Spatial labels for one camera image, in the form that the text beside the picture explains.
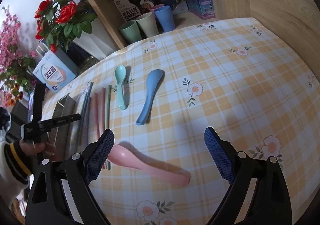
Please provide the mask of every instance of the pink cup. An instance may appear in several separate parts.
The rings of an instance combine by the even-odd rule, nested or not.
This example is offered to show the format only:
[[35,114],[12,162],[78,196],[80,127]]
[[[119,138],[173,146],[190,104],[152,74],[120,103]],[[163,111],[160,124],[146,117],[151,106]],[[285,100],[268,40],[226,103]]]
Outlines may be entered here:
[[160,8],[160,7],[163,7],[163,6],[164,6],[164,4],[155,5],[155,6],[151,7],[151,8],[149,9],[149,11],[153,13],[153,11],[154,11],[155,9]]

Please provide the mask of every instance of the person's arm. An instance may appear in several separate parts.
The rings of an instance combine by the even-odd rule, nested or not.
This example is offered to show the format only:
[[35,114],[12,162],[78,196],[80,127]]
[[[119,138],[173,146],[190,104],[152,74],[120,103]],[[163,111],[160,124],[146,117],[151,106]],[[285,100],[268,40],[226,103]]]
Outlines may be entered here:
[[21,190],[29,184],[31,162],[29,155],[43,151],[55,152],[55,146],[44,143],[26,143],[23,140],[8,144],[0,142],[0,195],[7,206],[12,205]]

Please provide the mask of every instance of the pink spoon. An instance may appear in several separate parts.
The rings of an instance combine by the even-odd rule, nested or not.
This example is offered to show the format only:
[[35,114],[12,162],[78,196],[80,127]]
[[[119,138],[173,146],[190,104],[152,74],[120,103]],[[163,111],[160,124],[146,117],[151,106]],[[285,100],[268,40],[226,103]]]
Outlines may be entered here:
[[138,169],[165,182],[178,186],[186,186],[190,181],[190,178],[182,174],[168,172],[143,163],[129,150],[118,144],[113,145],[108,155],[108,160],[115,165],[124,168]]

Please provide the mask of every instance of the green spoon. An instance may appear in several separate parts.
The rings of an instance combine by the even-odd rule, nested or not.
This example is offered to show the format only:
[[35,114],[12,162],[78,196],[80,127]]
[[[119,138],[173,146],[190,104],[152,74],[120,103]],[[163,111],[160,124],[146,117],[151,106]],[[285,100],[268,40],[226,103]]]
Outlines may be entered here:
[[117,101],[119,108],[124,111],[126,106],[124,104],[124,96],[122,85],[124,83],[125,77],[127,75],[127,71],[124,65],[119,65],[115,70],[115,76],[117,81]]

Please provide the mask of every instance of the person's hand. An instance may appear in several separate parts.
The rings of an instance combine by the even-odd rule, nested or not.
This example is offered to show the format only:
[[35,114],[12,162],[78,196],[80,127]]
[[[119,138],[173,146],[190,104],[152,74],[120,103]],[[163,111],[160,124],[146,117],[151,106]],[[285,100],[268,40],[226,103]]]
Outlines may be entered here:
[[36,143],[33,146],[32,143],[25,142],[23,139],[21,139],[19,140],[19,146],[26,156],[36,155],[37,153],[45,150],[48,153],[47,156],[51,161],[57,161],[59,158],[57,155],[54,155],[54,153],[57,151],[56,146],[51,144],[49,140],[47,140],[46,143]]

